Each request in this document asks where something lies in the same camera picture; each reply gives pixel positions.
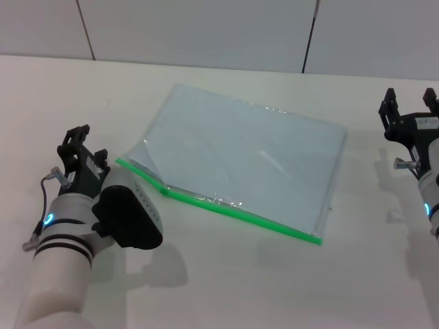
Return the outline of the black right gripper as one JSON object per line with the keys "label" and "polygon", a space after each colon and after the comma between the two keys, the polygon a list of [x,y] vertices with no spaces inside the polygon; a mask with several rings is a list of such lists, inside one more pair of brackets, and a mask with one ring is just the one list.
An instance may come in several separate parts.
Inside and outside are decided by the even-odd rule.
{"label": "black right gripper", "polygon": [[[433,88],[426,89],[423,101],[431,112],[439,112],[439,100]],[[412,161],[419,163],[415,171],[416,177],[421,178],[431,169],[428,148],[438,138],[438,116],[432,113],[400,116],[393,88],[387,89],[378,113],[385,138],[407,148]]]}

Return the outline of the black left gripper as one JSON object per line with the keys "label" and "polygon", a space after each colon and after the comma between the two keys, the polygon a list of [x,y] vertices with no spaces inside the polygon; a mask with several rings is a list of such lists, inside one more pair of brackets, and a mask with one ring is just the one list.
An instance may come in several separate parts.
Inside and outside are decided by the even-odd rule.
{"label": "black left gripper", "polygon": [[104,179],[110,171],[107,163],[108,151],[101,149],[92,154],[83,145],[89,132],[89,125],[70,129],[62,144],[57,147],[64,164],[65,178],[73,173],[70,187],[60,187],[59,196],[78,193],[94,199],[101,191]]}

